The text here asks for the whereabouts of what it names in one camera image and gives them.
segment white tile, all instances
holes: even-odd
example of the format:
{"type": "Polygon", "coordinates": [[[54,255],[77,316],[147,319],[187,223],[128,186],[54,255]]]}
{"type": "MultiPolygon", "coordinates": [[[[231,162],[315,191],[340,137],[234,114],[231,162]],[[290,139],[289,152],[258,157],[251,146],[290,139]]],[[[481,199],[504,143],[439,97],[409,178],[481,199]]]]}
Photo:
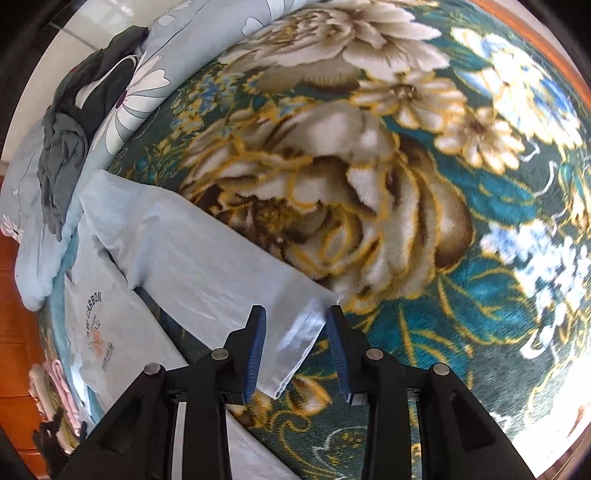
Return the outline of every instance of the white tile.
{"type": "Polygon", "coordinates": [[[88,0],[72,16],[65,30],[95,48],[103,48],[117,33],[130,25],[147,27],[179,1],[88,0]]]}
{"type": "Polygon", "coordinates": [[[2,150],[2,161],[10,162],[29,129],[45,114],[57,86],[65,75],[93,50],[65,32],[58,32],[29,78],[12,117],[2,150]]]}

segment white t-shirt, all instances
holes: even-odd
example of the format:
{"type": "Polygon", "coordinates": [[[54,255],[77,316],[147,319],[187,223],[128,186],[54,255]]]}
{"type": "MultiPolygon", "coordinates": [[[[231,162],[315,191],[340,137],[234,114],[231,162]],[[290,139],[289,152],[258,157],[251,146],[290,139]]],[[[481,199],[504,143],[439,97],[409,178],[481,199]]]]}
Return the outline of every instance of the white t-shirt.
{"type": "Polygon", "coordinates": [[[145,364],[186,365],[146,304],[128,288],[83,215],[76,262],[65,280],[66,331],[80,374],[107,410],[145,364]]]}
{"type": "MultiPolygon", "coordinates": [[[[151,314],[129,289],[105,247],[89,226],[86,215],[78,224],[76,262],[66,276],[66,331],[72,354],[82,362],[80,374],[109,410],[142,371],[158,362],[167,370],[187,362],[151,314]]],[[[184,407],[179,419],[184,418],[184,407]]],[[[233,477],[237,480],[296,480],[269,452],[226,412],[228,445],[233,477]]],[[[182,431],[174,451],[182,451],[182,431]]],[[[181,478],[180,456],[173,462],[173,479],[181,478]]]]}

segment blue gripper pad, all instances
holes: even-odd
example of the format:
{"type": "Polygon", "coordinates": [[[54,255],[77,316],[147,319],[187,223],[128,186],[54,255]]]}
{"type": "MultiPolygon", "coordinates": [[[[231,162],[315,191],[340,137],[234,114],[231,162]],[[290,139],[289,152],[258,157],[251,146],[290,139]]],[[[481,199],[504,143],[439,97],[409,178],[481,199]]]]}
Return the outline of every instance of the blue gripper pad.
{"type": "Polygon", "coordinates": [[[326,330],[329,336],[330,353],[339,377],[340,392],[349,401],[353,392],[349,382],[349,360],[344,344],[349,326],[343,311],[338,305],[333,305],[326,314],[326,330]]]}
{"type": "Polygon", "coordinates": [[[261,305],[254,305],[251,314],[248,316],[246,330],[250,330],[252,338],[252,347],[248,355],[248,369],[246,371],[246,386],[244,397],[246,402],[251,399],[256,388],[259,369],[261,367],[262,348],[265,344],[265,334],[267,333],[267,312],[261,305]]]}

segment floral blanket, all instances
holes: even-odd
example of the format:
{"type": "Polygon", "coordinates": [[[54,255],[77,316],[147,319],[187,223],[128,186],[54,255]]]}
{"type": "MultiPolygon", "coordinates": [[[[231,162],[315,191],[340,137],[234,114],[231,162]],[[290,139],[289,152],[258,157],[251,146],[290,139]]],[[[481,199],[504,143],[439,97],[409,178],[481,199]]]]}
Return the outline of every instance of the floral blanket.
{"type": "MultiPolygon", "coordinates": [[[[589,125],[465,0],[332,0],[199,70],[110,171],[339,292],[373,346],[449,364],[539,475],[590,421],[589,125]]],[[[281,398],[233,413],[302,478],[360,477],[367,410],[339,395],[324,334],[281,398]]]]}

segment wooden floor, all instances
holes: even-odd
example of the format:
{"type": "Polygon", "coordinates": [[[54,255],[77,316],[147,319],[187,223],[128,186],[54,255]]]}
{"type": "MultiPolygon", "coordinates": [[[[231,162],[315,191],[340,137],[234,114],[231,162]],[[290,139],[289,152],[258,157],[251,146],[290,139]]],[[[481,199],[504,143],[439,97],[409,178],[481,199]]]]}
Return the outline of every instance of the wooden floor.
{"type": "Polygon", "coordinates": [[[37,315],[22,305],[14,281],[17,247],[0,234],[0,426],[33,473],[45,476],[45,463],[31,438],[41,417],[28,393],[29,369],[44,356],[37,315]]]}

